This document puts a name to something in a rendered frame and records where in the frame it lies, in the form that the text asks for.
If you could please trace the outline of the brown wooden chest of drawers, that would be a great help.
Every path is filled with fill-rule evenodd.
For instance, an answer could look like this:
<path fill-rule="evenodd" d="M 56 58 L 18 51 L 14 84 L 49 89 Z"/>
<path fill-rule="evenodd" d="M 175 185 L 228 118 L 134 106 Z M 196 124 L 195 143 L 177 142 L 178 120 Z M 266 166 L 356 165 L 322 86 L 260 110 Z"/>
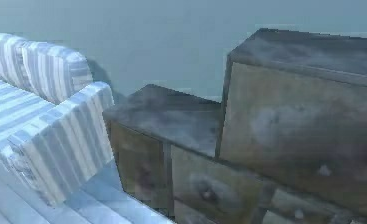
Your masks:
<path fill-rule="evenodd" d="M 220 101 L 149 84 L 104 119 L 124 191 L 176 224 L 367 224 L 367 38 L 261 28 Z"/>

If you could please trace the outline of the blue white striped sofa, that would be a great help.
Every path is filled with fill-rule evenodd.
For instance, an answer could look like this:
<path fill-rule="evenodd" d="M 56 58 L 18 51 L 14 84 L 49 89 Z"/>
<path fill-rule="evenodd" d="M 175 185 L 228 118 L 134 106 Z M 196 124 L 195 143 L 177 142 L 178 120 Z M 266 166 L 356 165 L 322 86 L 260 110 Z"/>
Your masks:
<path fill-rule="evenodd" d="M 0 33 L 0 224 L 173 224 L 126 194 L 81 53 Z"/>

